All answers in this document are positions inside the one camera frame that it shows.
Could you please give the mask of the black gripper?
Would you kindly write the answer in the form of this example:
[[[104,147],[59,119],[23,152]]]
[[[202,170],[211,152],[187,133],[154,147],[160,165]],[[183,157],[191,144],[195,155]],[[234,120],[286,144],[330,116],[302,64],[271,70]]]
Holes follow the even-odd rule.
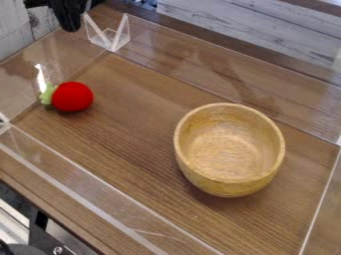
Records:
[[[81,15],[87,4],[91,7],[106,0],[23,0],[27,9],[48,6],[53,10],[59,24],[64,31],[77,32],[81,27]]]

